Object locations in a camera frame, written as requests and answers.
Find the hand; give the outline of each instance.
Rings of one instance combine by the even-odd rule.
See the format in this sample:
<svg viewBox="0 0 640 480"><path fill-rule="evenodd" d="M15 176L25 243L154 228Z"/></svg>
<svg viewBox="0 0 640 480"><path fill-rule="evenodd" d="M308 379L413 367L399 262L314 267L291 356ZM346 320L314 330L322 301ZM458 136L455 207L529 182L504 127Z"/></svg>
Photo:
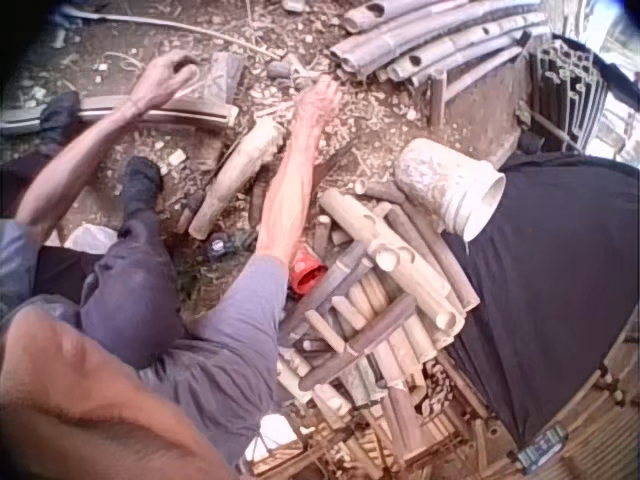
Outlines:
<svg viewBox="0 0 640 480"><path fill-rule="evenodd" d="M311 129L318 135L338 113L342 94L337 82L322 75L309 87L297 102L295 123L297 127Z"/></svg>
<svg viewBox="0 0 640 480"><path fill-rule="evenodd" d="M133 87L129 99L137 113L159 108L198 75L196 60L187 52L174 50L154 59Z"/></svg>

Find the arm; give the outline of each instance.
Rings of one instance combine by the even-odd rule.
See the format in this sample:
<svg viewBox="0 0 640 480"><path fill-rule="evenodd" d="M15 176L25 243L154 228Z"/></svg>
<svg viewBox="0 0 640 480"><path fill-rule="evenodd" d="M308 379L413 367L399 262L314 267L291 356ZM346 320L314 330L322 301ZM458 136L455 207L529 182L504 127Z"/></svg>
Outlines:
<svg viewBox="0 0 640 480"><path fill-rule="evenodd" d="M271 255L285 265L291 262L309 211L320 136L339 103L338 84L328 77L322 77L298 103L291 139L265 198L257 255Z"/></svg>
<svg viewBox="0 0 640 480"><path fill-rule="evenodd" d="M16 221L30 227L41 244L67 213L95 172L104 151L127 126L173 98L196 67L184 52L171 52L149 64L127 101L71 142L42 169L18 206Z"/></svg>

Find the red object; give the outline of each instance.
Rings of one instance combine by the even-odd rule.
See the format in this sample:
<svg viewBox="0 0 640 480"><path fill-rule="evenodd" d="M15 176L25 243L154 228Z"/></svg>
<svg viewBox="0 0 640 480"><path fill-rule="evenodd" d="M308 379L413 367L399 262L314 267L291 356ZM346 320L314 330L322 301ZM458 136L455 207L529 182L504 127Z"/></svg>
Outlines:
<svg viewBox="0 0 640 480"><path fill-rule="evenodd" d="M323 265L306 243L303 243L289 265L289 285L294 292L306 295L327 270L327 266Z"/></svg>

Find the shoe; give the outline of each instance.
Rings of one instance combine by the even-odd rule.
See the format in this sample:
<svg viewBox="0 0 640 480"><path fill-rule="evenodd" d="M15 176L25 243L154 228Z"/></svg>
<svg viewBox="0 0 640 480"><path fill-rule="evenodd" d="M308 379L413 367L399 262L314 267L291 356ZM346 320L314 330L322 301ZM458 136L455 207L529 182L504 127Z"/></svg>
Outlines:
<svg viewBox="0 0 640 480"><path fill-rule="evenodd" d="M122 182L125 220L141 210L155 210L160 192L162 175L158 166L146 157L131 157Z"/></svg>
<svg viewBox="0 0 640 480"><path fill-rule="evenodd" d="M80 126L80 97L69 91L52 99L40 113L40 142L47 151L60 151Z"/></svg>

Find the white bucket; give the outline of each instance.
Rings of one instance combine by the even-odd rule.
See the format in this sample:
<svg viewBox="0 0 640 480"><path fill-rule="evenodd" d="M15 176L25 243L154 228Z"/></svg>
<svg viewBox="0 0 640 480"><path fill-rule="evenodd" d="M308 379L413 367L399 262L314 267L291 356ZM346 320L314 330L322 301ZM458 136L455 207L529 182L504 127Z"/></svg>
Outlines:
<svg viewBox="0 0 640 480"><path fill-rule="evenodd" d="M473 240L495 212L506 184L504 174L426 138L413 140L396 163L396 183L411 200L426 206L448 232Z"/></svg>

